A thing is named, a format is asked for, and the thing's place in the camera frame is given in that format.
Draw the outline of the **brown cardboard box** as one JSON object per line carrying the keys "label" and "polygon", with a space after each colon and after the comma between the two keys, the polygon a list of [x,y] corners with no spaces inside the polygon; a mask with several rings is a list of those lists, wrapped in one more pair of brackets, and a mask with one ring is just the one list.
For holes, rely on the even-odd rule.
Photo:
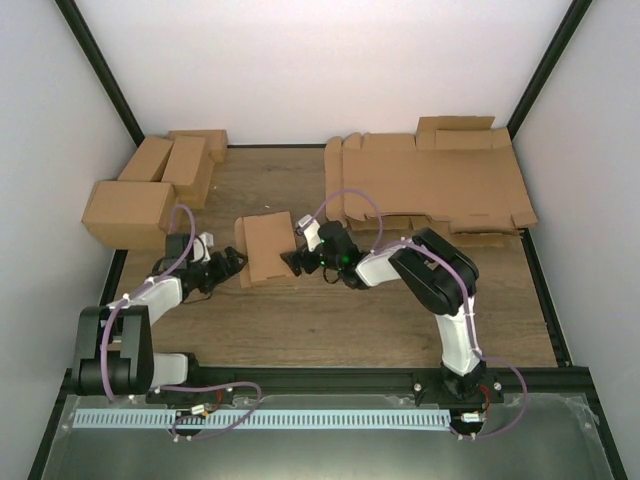
{"label": "brown cardboard box", "polygon": [[239,274],[244,289],[289,284],[296,280],[281,255],[296,250],[289,211],[241,217],[235,221],[236,249],[248,257]]}

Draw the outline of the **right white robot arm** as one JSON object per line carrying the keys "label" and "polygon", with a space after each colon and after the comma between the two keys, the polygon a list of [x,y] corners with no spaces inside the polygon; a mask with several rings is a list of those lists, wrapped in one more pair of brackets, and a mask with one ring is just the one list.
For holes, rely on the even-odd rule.
{"label": "right white robot arm", "polygon": [[323,225],[303,221],[297,233],[305,243],[280,255],[295,276],[318,269],[333,271],[338,282],[354,290],[403,281],[435,316],[447,396],[465,403],[479,392],[486,361],[478,345],[474,320],[479,270],[469,257],[431,228],[369,251],[359,249],[338,221]]}

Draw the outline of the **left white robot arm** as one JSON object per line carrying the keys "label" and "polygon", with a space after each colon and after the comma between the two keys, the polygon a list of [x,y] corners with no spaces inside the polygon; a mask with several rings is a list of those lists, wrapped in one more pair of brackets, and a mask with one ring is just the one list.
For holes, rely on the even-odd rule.
{"label": "left white robot arm", "polygon": [[71,371],[75,394],[112,399],[168,387],[184,404],[203,395],[203,377],[190,370],[193,355],[156,353],[152,326],[192,292],[209,296],[248,264],[246,254],[233,247],[212,247],[213,237],[207,232],[171,234],[164,256],[134,292],[81,311]]}

